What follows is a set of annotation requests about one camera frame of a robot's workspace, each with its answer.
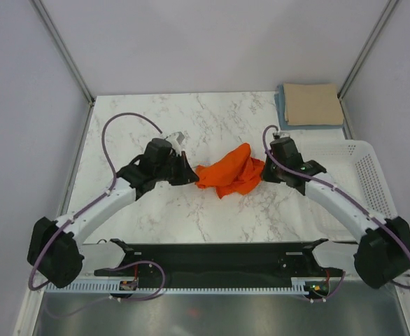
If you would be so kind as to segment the orange t shirt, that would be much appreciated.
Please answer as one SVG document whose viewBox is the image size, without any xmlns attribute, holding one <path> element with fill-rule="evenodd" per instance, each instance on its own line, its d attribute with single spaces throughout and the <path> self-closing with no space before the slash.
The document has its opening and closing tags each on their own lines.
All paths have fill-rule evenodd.
<svg viewBox="0 0 410 336">
<path fill-rule="evenodd" d="M 214 188 L 222 199 L 233 193 L 247 195 L 261 182 L 265 163 L 251 156 L 251 147 L 243 143 L 211 166 L 199 165 L 196 174 L 199 189 Z"/>
</svg>

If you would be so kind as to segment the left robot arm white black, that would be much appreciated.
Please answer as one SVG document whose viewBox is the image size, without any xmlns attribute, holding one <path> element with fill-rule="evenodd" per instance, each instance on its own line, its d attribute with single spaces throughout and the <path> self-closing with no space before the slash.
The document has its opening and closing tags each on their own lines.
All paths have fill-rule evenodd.
<svg viewBox="0 0 410 336">
<path fill-rule="evenodd" d="M 40 272 L 49 284 L 65 288 L 80 274 L 113 269 L 127 275 L 134 269 L 134 257 L 119 244 L 107 243 L 103 249 L 86 244 L 86 239 L 111 216 L 135 203 L 166 181 L 172 186 L 198 182 L 181 144 L 184 136 L 175 132 L 154 138 L 144 153 L 137 155 L 114 175 L 111 186 L 81 210 L 55 220 L 40 218 L 34 224 L 27 261 L 31 275 Z"/>
</svg>

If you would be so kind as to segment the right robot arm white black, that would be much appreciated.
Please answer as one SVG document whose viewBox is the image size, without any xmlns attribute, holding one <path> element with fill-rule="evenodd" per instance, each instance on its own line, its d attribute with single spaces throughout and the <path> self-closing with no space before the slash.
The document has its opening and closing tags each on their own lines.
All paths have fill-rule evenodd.
<svg viewBox="0 0 410 336">
<path fill-rule="evenodd" d="M 410 228 L 401 217 L 386 218 L 359 203 L 339 187 L 326 168 L 310 160 L 303 161 L 290 137 L 274 135 L 263 143 L 267 161 L 267 180 L 284 182 L 303 196 L 319 204 L 353 236 L 354 244 L 323 241 L 301 259 L 309 275 L 325 268 L 343 270 L 359 276 L 365 284 L 378 289 L 394 283 L 410 270 Z"/>
</svg>

